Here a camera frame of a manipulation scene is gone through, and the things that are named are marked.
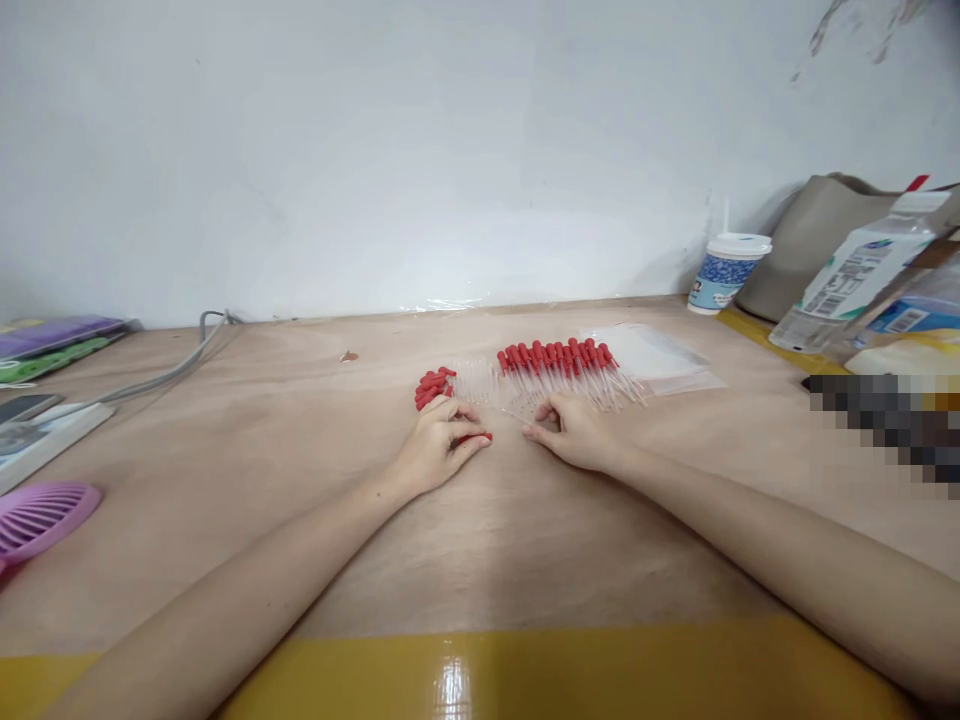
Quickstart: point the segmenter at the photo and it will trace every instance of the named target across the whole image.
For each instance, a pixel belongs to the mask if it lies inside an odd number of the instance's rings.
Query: plastic bottle
[[[865,348],[881,334],[960,330],[960,253],[897,298],[853,340]]]
[[[936,233],[924,216],[949,197],[948,192],[904,193],[887,217],[847,235],[800,302],[770,333],[770,342],[800,353],[823,350],[933,242]]]

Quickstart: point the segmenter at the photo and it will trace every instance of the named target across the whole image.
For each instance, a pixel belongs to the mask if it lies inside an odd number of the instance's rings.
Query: plastic cup
[[[707,256],[693,281],[687,308],[701,315],[716,315],[730,304],[757,263],[771,250],[766,235],[717,235],[707,243]]]

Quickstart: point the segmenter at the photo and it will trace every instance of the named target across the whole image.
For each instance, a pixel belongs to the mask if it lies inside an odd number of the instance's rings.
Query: mobile phone
[[[63,400],[63,395],[21,395],[0,405],[0,425],[23,422],[49,410]]]

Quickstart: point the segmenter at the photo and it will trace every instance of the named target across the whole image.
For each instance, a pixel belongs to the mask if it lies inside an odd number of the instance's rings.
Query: gray cable
[[[206,319],[208,315],[221,316],[220,322],[218,322],[213,330],[210,331],[209,337],[207,337],[206,331]],[[75,412],[86,410],[88,407],[96,405],[97,403],[116,402],[117,400],[123,400],[128,397],[133,397],[134,395],[140,395],[141,393],[149,392],[154,388],[158,388],[161,385],[165,385],[166,383],[175,380],[196,364],[197,360],[199,360],[200,356],[203,354],[204,348],[210,344],[210,341],[212,341],[216,334],[220,331],[220,328],[223,327],[223,325],[227,322],[238,322],[235,318],[230,316],[229,310],[224,310],[222,313],[216,312],[215,310],[207,310],[200,316],[200,344],[197,345],[196,350],[190,353],[190,355],[187,356],[183,362],[173,368],[173,370],[170,370],[163,375],[159,375],[152,380],[145,380],[143,382],[134,383],[133,385],[127,385],[126,387],[119,388],[118,390],[111,390],[110,392],[101,395],[98,398],[81,403],[75,407],[65,408],[59,413],[44,417],[43,420],[39,420],[39,418],[36,420],[31,420],[28,424],[33,425],[34,427],[44,425],[48,422],[52,422],[53,420],[59,420],[67,415],[72,415]]]

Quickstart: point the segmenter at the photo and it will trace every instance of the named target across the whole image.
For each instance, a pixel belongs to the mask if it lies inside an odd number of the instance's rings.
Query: bottle label
[[[854,230],[858,240],[876,233]],[[851,247],[840,246],[803,294],[801,309],[815,317],[851,320],[932,240],[881,237]]]
[[[956,315],[923,310],[915,307],[909,299],[901,298],[883,311],[868,326],[878,333],[925,332],[943,328],[960,329],[960,312]]]

